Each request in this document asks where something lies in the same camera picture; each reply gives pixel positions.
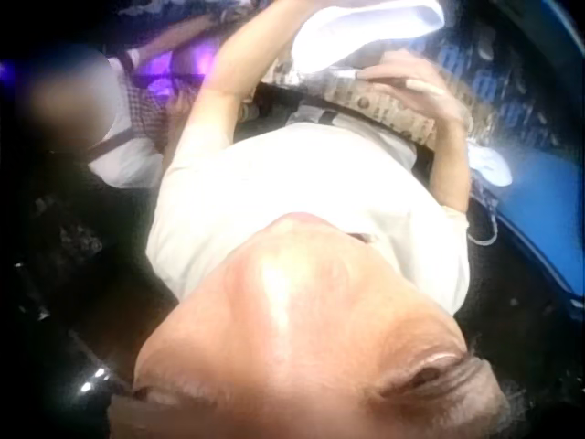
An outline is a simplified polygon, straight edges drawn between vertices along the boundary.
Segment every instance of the folded newspaper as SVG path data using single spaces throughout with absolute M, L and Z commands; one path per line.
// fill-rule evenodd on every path
M 494 109 L 477 101 L 465 83 L 454 80 L 447 72 L 441 74 L 446 79 L 450 92 L 472 115 L 469 136 L 478 144 L 486 145 L 497 120 Z M 404 139 L 434 150 L 435 129 L 432 119 L 406 108 L 386 93 L 376 91 L 368 82 L 343 78 L 328 69 L 312 74 L 302 73 L 294 67 L 290 51 L 272 64 L 262 82 L 300 91 L 359 112 Z

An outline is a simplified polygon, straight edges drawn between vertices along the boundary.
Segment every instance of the bag strap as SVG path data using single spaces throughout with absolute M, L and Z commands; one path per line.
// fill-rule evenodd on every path
M 134 139 L 134 130 L 131 127 L 93 146 L 85 153 L 85 158 L 88 163 L 91 163 L 102 155 L 108 154 L 110 151 L 113 151 L 118 146 L 122 146 L 132 139 Z

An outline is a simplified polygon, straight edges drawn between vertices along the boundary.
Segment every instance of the finger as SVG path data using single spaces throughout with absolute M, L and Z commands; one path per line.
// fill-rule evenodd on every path
M 388 94 L 395 99 L 401 101 L 405 106 L 411 108 L 411 110 L 419 111 L 420 110 L 420 96 L 417 96 L 417 93 L 397 89 L 396 87 L 392 87 L 391 85 L 387 84 L 374 84 L 374 89 L 376 91 Z
M 389 50 L 388 52 L 384 52 L 384 54 L 382 54 L 380 64 L 384 64 L 385 62 L 391 62 L 397 59 L 416 60 L 420 59 L 420 57 L 413 55 L 405 48 L 401 48 L 400 50 Z
M 411 62 L 390 62 L 366 67 L 359 70 L 356 77 L 359 80 L 381 80 L 385 78 L 413 78 L 420 79 L 416 65 Z

